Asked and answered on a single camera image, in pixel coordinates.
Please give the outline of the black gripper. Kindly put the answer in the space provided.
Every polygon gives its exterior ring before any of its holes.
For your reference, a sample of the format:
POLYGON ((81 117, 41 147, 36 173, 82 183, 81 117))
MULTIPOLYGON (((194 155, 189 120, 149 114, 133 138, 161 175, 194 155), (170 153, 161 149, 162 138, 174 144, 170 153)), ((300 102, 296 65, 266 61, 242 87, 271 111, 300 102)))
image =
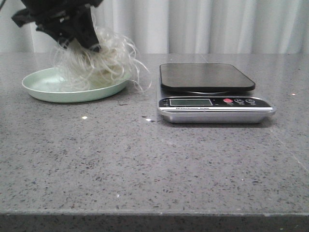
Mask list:
POLYGON ((98 7, 101 0, 23 0, 22 3, 25 8, 12 16, 19 27, 35 22, 37 31, 48 34, 65 48, 76 40, 82 47, 100 52, 91 7, 98 7))

